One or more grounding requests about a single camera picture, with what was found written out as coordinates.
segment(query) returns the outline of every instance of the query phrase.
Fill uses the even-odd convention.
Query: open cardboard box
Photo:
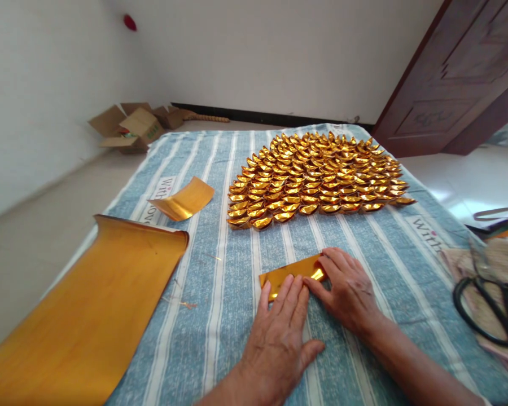
[[[146,110],[150,109],[147,103],[140,107],[134,104],[143,103],[128,103],[128,116],[114,105],[89,121],[105,138],[100,147],[117,148],[123,154],[145,153],[148,145],[165,132],[158,119]],[[130,135],[125,136],[121,129],[127,129]]]
[[[132,114],[137,108],[141,107],[148,112],[151,112],[160,122],[163,128],[175,130],[182,126],[182,112],[174,106],[164,106],[152,109],[148,103],[121,103],[120,107],[127,115]]]

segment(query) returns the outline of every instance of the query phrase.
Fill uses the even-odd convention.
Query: folded gold paper
[[[260,285],[263,286],[267,281],[271,282],[271,292],[269,293],[269,302],[274,301],[278,296],[278,291],[281,289],[282,283],[288,275],[301,275],[305,277],[311,277],[319,281],[323,281],[326,278],[326,274],[322,267],[318,263],[320,254],[313,255],[312,257],[305,258],[301,261],[297,261],[286,265],[282,268],[278,268],[274,271],[263,273],[260,275]]]
[[[0,405],[100,405],[130,364],[189,237],[95,218],[96,240],[0,345]]]
[[[149,200],[149,203],[171,220],[182,221],[192,217],[207,206],[207,203],[211,201],[213,195],[214,189],[194,176],[188,185],[173,196],[160,200]]]
[[[397,179],[401,164],[378,148],[372,138],[277,135],[248,158],[230,186],[230,226],[263,230],[272,219],[285,223],[297,212],[368,213],[386,203],[414,203],[397,202],[408,188]]]

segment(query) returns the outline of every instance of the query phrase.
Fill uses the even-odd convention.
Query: black scissors handle
[[[498,321],[501,323],[502,328],[504,329],[507,339],[504,340],[502,338],[495,337],[491,333],[485,331],[480,326],[477,325],[477,323],[472,319],[472,317],[467,313],[465,310],[463,303],[461,301],[463,292],[465,291],[466,287],[470,283],[474,283],[477,290],[480,292],[481,296],[484,298],[484,300],[487,302],[488,306],[491,308],[493,313],[495,314],[495,317],[498,319]],[[501,347],[508,347],[508,316],[506,316],[501,308],[498,306],[497,302],[491,297],[491,295],[487,292],[487,290],[484,287],[485,283],[492,283],[494,285],[497,285],[502,292],[503,302],[505,305],[506,312],[508,314],[508,284],[503,284],[495,281],[489,281],[486,279],[483,279],[481,277],[466,277],[463,278],[459,283],[456,285],[456,287],[453,289],[453,303],[457,309],[457,312],[460,314],[460,316],[463,318],[463,320],[478,334],[485,337],[489,341],[500,345]]]

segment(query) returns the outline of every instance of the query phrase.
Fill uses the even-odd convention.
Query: white floor
[[[464,224],[484,228],[494,222],[477,222],[474,213],[508,207],[508,148],[483,145],[466,157],[436,154],[400,161]]]
[[[183,131],[269,130],[251,123],[188,122]],[[144,156],[116,152],[72,174],[0,217],[0,341],[30,312]],[[480,148],[468,157],[438,154],[402,163],[456,217],[508,206],[508,149]]]

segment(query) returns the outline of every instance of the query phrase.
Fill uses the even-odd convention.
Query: blue striped sheet
[[[317,125],[286,129],[287,135],[318,131],[367,139],[358,126]],[[174,176],[175,193],[197,176],[214,190],[212,201],[183,222],[155,215],[152,224],[187,230],[190,244],[152,316],[110,405],[191,404],[240,359],[259,300],[261,273],[298,261],[325,246],[358,258],[373,280],[388,317],[430,357],[492,403],[508,403],[508,373],[482,350],[455,312],[451,282],[440,262],[406,222],[420,215],[451,248],[465,248],[468,232],[406,169],[408,195],[418,203],[369,215],[296,216],[268,230],[227,227],[227,188],[253,152],[276,131],[207,131],[165,134],[107,214],[145,221],[147,196],[161,178]],[[76,255],[86,249],[88,238]],[[180,302],[195,303],[189,310]],[[288,404],[402,404],[402,392],[373,355],[313,297],[304,338],[326,350],[308,368]]]

